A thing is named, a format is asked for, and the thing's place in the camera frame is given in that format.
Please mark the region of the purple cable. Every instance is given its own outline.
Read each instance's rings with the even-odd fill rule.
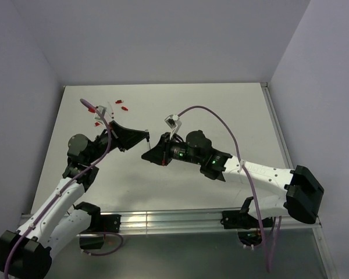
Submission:
[[[239,151],[239,146],[238,146],[238,142],[233,134],[233,132],[231,131],[231,129],[229,128],[229,126],[225,123],[225,121],[223,121],[221,119],[221,117],[219,117],[215,112],[213,112],[212,110],[206,108],[205,106],[190,106],[189,108],[183,110],[182,112],[180,112],[179,114],[177,114],[179,117],[184,115],[186,112],[188,112],[189,110],[192,110],[192,109],[204,109],[206,111],[208,111],[209,113],[211,113],[212,115],[214,115],[218,120],[220,120],[220,122],[225,126],[226,130],[229,132],[229,134],[231,135],[233,141],[234,141],[234,144],[235,144],[235,149],[236,149],[236,152],[237,152],[237,158],[238,158],[238,161],[240,162],[241,161],[241,156],[240,156],[240,151]],[[257,201],[257,194],[256,194],[256,189],[255,189],[255,185],[254,185],[254,182],[252,180],[252,177],[250,175],[250,173],[248,172],[247,168],[242,165],[242,169],[244,170],[245,172],[245,175],[247,176],[248,178],[248,181],[250,182],[250,186],[251,186],[251,190],[252,190],[252,195],[254,197],[254,202],[255,202],[255,207],[256,207],[256,214],[257,214],[257,219],[258,219],[258,224],[259,224],[259,227],[260,227],[260,231],[261,231],[261,238],[262,238],[262,241],[261,241],[261,244],[263,246],[263,249],[264,249],[264,254],[265,254],[265,266],[266,266],[266,271],[268,273],[270,273],[270,267],[271,267],[271,258],[273,258],[273,253],[270,253],[268,254],[268,251],[266,249],[266,237],[265,237],[265,232],[263,230],[263,224],[262,224],[262,218],[261,218],[261,212],[260,212],[260,208],[258,206],[258,201]],[[279,219],[279,227],[277,228],[277,233],[274,237],[274,240],[273,240],[273,247],[275,246],[275,242],[276,242],[276,236],[278,235],[278,231],[279,231],[279,228],[280,228],[280,221],[281,221],[282,217],[280,217]]]
[[[84,99],[80,99],[80,102],[86,106],[88,109],[94,109],[95,112],[98,114],[98,116],[102,119],[102,121],[104,122],[104,125],[106,126],[106,131],[108,134],[108,144],[107,144],[107,148],[104,154],[102,154],[102,156],[97,159],[93,164],[91,164],[89,167],[87,167],[85,170],[81,171],[78,175],[74,176],[71,180],[69,180],[69,182],[67,182],[65,184],[65,186],[63,186],[60,190],[60,193],[62,194],[63,192],[65,192],[67,190],[67,188],[74,182],[76,181],[79,177],[81,177],[84,173],[86,173],[87,171],[89,171],[90,169],[92,169],[96,164],[98,164],[110,151],[110,147],[111,147],[111,133],[110,133],[110,128],[109,128],[109,124],[107,123],[106,119],[104,118],[104,116],[102,115],[101,112],[98,111],[98,109],[96,109],[94,106],[92,106],[89,102],[87,102]],[[22,242],[22,240],[25,239],[26,236],[28,236],[28,234],[31,232],[32,229],[35,228],[35,226],[39,223],[39,221],[44,217],[44,215],[47,213],[47,211],[54,205],[54,203],[57,201],[57,199],[59,198],[58,195],[54,196],[53,199],[49,202],[49,204],[47,204],[47,206],[43,209],[43,211],[39,214],[39,216],[34,220],[33,222],[33,227],[29,227],[24,233],[23,235],[18,239],[18,241],[14,244],[12,250],[10,250],[10,253],[8,255],[8,258],[6,259],[5,262],[5,267],[4,267],[4,279],[9,279],[9,266],[10,263],[12,261],[13,255],[16,252],[18,246],[20,245],[20,243]]]
[[[110,233],[109,232],[94,232],[93,234],[115,235],[115,236],[120,238],[120,243],[114,250],[111,250],[111,251],[106,252],[106,253],[91,253],[89,251],[83,250],[83,253],[88,254],[90,256],[101,257],[101,256],[111,255],[111,254],[115,253],[117,250],[119,250],[124,244],[124,238],[120,234],[117,234],[115,232],[110,232]]]

